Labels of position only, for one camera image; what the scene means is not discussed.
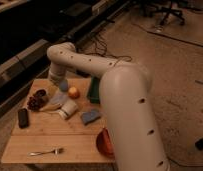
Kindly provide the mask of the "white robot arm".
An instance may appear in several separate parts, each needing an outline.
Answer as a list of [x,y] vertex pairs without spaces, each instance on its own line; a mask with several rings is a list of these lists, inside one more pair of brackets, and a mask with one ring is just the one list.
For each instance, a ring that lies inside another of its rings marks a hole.
[[152,79],[144,66],[81,54],[70,42],[49,47],[47,56],[53,83],[61,82],[69,67],[100,79],[100,105],[119,171],[170,171],[149,99]]

